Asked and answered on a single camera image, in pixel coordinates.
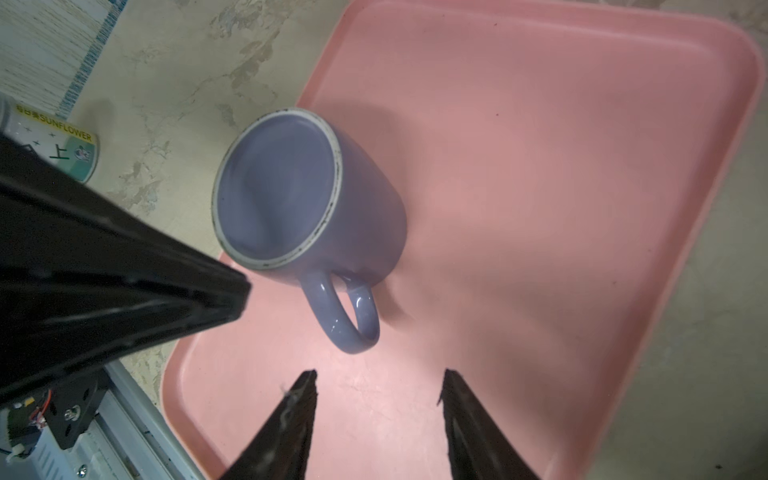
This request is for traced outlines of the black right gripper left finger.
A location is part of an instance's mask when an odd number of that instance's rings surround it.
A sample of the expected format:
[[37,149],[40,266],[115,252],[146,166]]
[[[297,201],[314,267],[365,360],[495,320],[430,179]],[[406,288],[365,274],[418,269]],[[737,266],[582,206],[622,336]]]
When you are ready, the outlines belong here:
[[221,480],[306,478],[318,399],[317,377],[316,370],[299,375]]

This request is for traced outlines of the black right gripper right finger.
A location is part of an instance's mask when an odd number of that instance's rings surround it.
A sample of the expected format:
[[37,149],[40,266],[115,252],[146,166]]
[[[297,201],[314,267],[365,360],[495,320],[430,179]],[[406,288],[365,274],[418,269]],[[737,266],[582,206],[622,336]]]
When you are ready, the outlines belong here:
[[538,479],[457,371],[444,372],[439,401],[454,479]]

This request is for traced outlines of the purple ceramic mug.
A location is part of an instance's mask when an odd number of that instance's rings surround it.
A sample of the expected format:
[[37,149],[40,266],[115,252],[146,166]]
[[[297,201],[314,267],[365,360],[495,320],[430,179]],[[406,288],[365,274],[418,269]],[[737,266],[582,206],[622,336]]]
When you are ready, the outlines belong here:
[[258,118],[218,168],[211,213],[224,252],[299,286],[337,348],[359,354],[378,343],[372,289],[401,258],[407,217],[394,186],[350,136],[301,108]]

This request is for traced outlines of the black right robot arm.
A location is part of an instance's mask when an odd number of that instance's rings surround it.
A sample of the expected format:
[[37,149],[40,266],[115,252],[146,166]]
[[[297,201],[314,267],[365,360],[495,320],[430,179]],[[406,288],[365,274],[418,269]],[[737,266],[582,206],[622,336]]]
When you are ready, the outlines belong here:
[[[235,321],[250,291],[1,134],[1,408]],[[220,479],[305,479],[317,377],[300,374]],[[539,479],[457,371],[440,402],[453,479]]]

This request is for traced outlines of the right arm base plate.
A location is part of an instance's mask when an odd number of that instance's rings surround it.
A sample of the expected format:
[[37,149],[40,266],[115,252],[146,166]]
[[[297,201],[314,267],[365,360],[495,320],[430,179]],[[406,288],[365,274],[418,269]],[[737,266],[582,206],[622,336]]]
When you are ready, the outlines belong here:
[[89,428],[109,387],[101,368],[53,389],[44,418],[60,449],[71,449]]

